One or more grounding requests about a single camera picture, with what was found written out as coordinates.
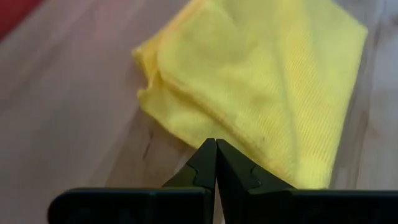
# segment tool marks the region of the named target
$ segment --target black plastic piece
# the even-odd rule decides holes
[[[251,203],[255,202],[252,201],[251,190],[256,190],[254,194],[266,194],[293,188],[258,166],[225,140],[218,139],[217,146],[217,181],[227,224],[247,223],[251,219]],[[264,208],[265,204],[255,206]],[[261,221],[265,223],[266,218],[264,216]]]
[[[393,191],[285,190],[250,195],[241,223],[398,223],[397,202]]]
[[[202,187],[184,189],[75,189],[58,196],[50,224],[212,223],[214,200]]]
[[[50,205],[50,224],[213,223],[216,141],[207,139],[160,189],[74,189]]]

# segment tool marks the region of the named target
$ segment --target microfiber cloth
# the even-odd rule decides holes
[[[297,188],[328,187],[367,29],[329,0],[193,0],[134,50],[141,108],[222,138]]]

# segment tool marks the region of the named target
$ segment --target red surface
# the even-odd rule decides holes
[[[0,0],[0,40],[42,0]]]

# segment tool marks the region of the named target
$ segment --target wooden surface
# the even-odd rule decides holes
[[[72,187],[160,186],[192,155],[139,111],[130,56],[185,2],[47,0],[0,43],[0,223],[44,223]],[[369,37],[331,188],[398,189],[398,2],[336,2]]]

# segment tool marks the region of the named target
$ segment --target wooden table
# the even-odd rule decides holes
[[[331,188],[398,189],[398,2],[336,2],[369,37]],[[43,223],[72,187],[160,186],[193,154],[139,111],[131,59],[185,3],[47,0],[0,43],[0,223]]]

